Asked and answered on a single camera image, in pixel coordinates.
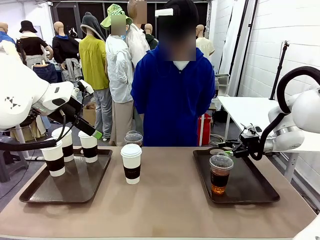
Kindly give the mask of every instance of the black cap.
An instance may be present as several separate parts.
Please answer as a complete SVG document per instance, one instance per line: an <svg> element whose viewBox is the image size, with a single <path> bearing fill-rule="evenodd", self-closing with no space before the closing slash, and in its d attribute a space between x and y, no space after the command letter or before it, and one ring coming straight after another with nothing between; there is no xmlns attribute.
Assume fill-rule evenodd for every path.
<svg viewBox="0 0 320 240"><path fill-rule="evenodd" d="M173 16L159 16L160 34L165 38L181 40L186 35L195 33L199 15L192 0L170 0L164 5L164 9L173 9Z"/></svg>
<svg viewBox="0 0 320 240"><path fill-rule="evenodd" d="M30 31L33 33L37 33L37 30L35 30L34 25L32 24L32 22L28 21L28 20L24 20L21 22L21 29L20 29L20 33L22 33L23 31Z"/></svg>

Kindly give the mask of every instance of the green bucket hat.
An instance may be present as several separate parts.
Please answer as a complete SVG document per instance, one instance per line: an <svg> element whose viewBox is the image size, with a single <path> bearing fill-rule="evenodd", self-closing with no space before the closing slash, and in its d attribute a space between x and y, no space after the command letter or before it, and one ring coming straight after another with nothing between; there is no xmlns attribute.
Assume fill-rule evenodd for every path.
<svg viewBox="0 0 320 240"><path fill-rule="evenodd" d="M122 10L122 8L118 4L111 4L110 7L107 9L108 16L100 23L101 27L104 29L107 29L111 26L111 16L112 15L126 15L125 12ZM125 16L126 24L131 25L133 23L133 20Z"/></svg>

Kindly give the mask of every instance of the tray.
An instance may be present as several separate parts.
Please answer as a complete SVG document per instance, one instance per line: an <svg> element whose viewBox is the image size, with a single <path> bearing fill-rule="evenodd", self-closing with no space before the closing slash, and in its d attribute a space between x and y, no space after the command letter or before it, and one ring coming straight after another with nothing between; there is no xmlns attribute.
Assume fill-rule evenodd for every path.
<svg viewBox="0 0 320 240"><path fill-rule="evenodd" d="M74 149L74 160L65 162L65 173L52 177L48 168L30 183L19 197L24 203L37 204L80 204L87 203L97 193L111 160L112 150L98 149L98 160L86 163L80 153Z"/></svg>
<svg viewBox="0 0 320 240"><path fill-rule="evenodd" d="M216 204L266 204L280 200L279 194L248 158L235 158L233 169L223 195L211 193L210 163L211 150L194 150L193 155L198 172L205 185L207 196Z"/></svg>

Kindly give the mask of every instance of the hat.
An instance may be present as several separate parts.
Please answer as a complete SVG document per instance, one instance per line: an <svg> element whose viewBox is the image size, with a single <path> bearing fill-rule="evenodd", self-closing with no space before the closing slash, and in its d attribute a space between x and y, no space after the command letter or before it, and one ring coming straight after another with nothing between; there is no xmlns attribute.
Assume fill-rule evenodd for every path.
<svg viewBox="0 0 320 240"><path fill-rule="evenodd" d="M112 15L126 15L125 12L122 10L122 8L118 4L111 4L110 7L107 9L108 16L100 23L101 27L104 29L107 29L111 26L111 16ZM131 25L133 23L133 20L125 16L125 21L127 25Z"/></svg>
<svg viewBox="0 0 320 240"><path fill-rule="evenodd" d="M30 31L32 33L37 33L37 30L35 30L32 22L30 22L28 20L24 20L21 22L21 29L19 32L22 33L23 31Z"/></svg>
<svg viewBox="0 0 320 240"><path fill-rule="evenodd" d="M95 33L95 37L97 39L99 38L104 42L106 41L106 38L101 31L97 18L93 16L91 12L87 11L84 14L80 27L85 34L87 34L87 29L91 29Z"/></svg>
<svg viewBox="0 0 320 240"><path fill-rule="evenodd" d="M199 22L198 10L192 0L170 0L164 9L172 14L160 15L158 28L169 39L180 40L194 32Z"/></svg>

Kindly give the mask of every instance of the white cup lid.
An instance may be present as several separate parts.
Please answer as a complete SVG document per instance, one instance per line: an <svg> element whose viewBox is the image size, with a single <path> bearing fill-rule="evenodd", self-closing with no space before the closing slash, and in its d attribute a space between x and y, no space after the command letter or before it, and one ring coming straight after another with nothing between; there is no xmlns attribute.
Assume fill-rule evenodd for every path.
<svg viewBox="0 0 320 240"><path fill-rule="evenodd" d="M66 132L67 132L68 130L69 130L69 127L66 126L66 127L64 128L63 135L66 134ZM53 132L51 133L51 136L52 136L52 137L59 137L61 131L62 131L62 127L59 127L59 128L57 128L57 129L53 130Z"/></svg>
<svg viewBox="0 0 320 240"><path fill-rule="evenodd" d="M92 136L89 136L88 134L86 134L84 131L80 131L79 133L78 133L78 137L79 138L91 138Z"/></svg>
<svg viewBox="0 0 320 240"><path fill-rule="evenodd" d="M46 139L45 141L52 140L52 139L55 139L55 138L54 137L50 137L50 138ZM40 150L41 151L48 151L48 150L56 149L56 148L60 147L60 145L62 145L62 141L61 140L56 142L56 146L46 147L46 148L42 148Z"/></svg>
<svg viewBox="0 0 320 240"><path fill-rule="evenodd" d="M141 155L142 149L137 144L127 144L121 149L121 156L125 158L135 158Z"/></svg>

